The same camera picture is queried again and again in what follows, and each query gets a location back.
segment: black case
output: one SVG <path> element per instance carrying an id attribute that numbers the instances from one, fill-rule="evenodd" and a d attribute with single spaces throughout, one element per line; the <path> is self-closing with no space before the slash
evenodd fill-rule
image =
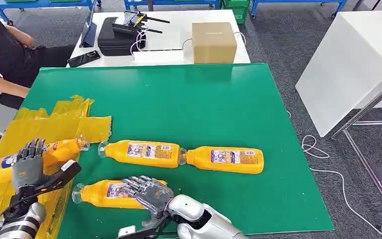
<path id="1" fill-rule="evenodd" d="M 138 32 L 134 35 L 114 32 L 112 22 L 116 17 L 108 17 L 103 21 L 99 36 L 97 37 L 97 45 L 104 56 L 129 56 L 131 45 L 136 42 Z M 146 41 L 139 42 L 139 47 L 146 47 Z M 132 51 L 138 51 L 134 45 Z"/>

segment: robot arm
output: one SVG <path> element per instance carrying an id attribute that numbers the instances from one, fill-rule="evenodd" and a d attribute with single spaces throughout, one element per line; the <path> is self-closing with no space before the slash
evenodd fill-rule
<path id="1" fill-rule="evenodd" d="M 231 221 L 207 204 L 186 195 L 177 195 L 168 206 L 178 223 L 180 239 L 244 239 L 246 236 Z"/>
<path id="2" fill-rule="evenodd" d="M 77 162 L 69 160 L 55 174 L 43 174 L 43 147 L 44 140 L 35 139 L 17 155 L 12 169 L 15 195 L 0 214 L 0 239 L 35 238 L 46 218 L 37 197 L 63 188 L 81 170 Z"/>
<path id="3" fill-rule="evenodd" d="M 170 188 L 147 176 L 123 180 L 130 185 L 127 193 L 135 197 L 143 207 L 150 210 L 152 223 L 143 223 L 144 228 L 133 231 L 120 229 L 118 239 L 150 239 L 163 233 L 168 222 L 178 223 L 180 239 L 246 239 L 231 221 L 207 204 L 186 195 L 173 197 Z"/>

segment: green table surface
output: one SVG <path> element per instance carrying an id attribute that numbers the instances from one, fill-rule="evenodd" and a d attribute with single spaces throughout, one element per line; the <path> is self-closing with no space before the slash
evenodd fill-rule
<path id="1" fill-rule="evenodd" d="M 176 194 L 211 205 L 245 234 L 333 230 L 267 64 L 43 70 L 22 106 L 51 112 L 57 100 L 74 94 L 95 100 L 90 116 L 112 116 L 109 142 L 253 147 L 265 160 L 257 175 L 191 165 L 167 169 L 99 158 L 93 144 L 80 156 L 74 184 L 149 175 L 166 180 Z M 148 217 L 145 210 L 70 200 L 58 238 L 114 239 L 119 228 L 139 229 Z"/>

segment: bottle cap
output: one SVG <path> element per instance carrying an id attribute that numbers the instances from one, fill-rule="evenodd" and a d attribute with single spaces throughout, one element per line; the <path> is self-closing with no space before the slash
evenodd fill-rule
<path id="1" fill-rule="evenodd" d="M 100 158 L 104 158 L 106 157 L 106 152 L 104 151 L 106 146 L 108 145 L 109 143 L 107 141 L 103 141 L 99 144 L 99 146 L 97 147 L 97 152 L 98 152 L 98 155 Z"/>
<path id="2" fill-rule="evenodd" d="M 84 187 L 85 187 L 85 185 L 82 183 L 75 185 L 73 192 L 71 194 L 73 202 L 75 204 L 78 204 L 78 203 L 83 201 L 81 198 L 81 191 L 83 190 Z"/>
<path id="3" fill-rule="evenodd" d="M 90 143 L 87 141 L 84 134 L 80 134 L 77 137 L 77 146 L 81 151 L 88 151 L 90 149 Z"/>
<path id="4" fill-rule="evenodd" d="M 184 148 L 180 148 L 179 157 L 178 157 L 178 164 L 184 165 L 186 163 L 187 163 L 187 150 Z"/>

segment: cardboard box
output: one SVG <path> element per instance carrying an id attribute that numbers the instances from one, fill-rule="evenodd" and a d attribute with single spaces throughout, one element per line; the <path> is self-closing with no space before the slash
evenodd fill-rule
<path id="1" fill-rule="evenodd" d="M 194 63 L 233 63 L 236 39 L 229 22 L 192 24 Z"/>

